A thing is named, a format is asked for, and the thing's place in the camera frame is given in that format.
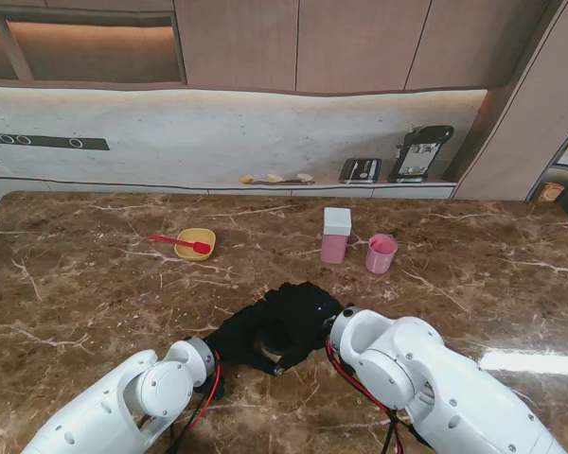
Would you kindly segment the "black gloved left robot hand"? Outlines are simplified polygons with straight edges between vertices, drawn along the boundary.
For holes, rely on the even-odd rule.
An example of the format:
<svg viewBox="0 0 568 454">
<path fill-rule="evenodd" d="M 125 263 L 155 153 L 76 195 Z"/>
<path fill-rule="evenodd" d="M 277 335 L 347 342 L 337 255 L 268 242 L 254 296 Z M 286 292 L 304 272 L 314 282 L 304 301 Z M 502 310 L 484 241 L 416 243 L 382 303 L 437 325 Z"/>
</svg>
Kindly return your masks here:
<svg viewBox="0 0 568 454">
<path fill-rule="evenodd" d="M 271 309 L 247 306 L 225 320 L 204 338 L 204 342 L 225 363 L 246 365 L 268 375 L 281 375 L 307 358 L 313 350 L 313 336 L 305 333 L 292 337 L 292 345 L 285 350 L 285 355 L 279 362 L 274 362 L 255 348 L 256 334 L 272 314 Z"/>
</svg>

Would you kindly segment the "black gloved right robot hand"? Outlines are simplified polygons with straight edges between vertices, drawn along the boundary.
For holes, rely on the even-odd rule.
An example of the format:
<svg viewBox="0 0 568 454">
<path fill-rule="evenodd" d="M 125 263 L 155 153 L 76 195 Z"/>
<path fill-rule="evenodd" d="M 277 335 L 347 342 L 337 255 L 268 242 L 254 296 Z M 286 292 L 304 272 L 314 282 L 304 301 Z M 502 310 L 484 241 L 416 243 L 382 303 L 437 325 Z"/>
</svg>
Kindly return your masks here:
<svg viewBox="0 0 568 454">
<path fill-rule="evenodd" d="M 270 353 L 281 356 L 292 345 L 292 337 L 305 333 L 313 336 L 313 350 L 321 349 L 333 321 L 344 310 L 326 290 L 310 282 L 271 289 L 259 306 L 273 311 L 259 331 L 260 341 Z"/>
</svg>

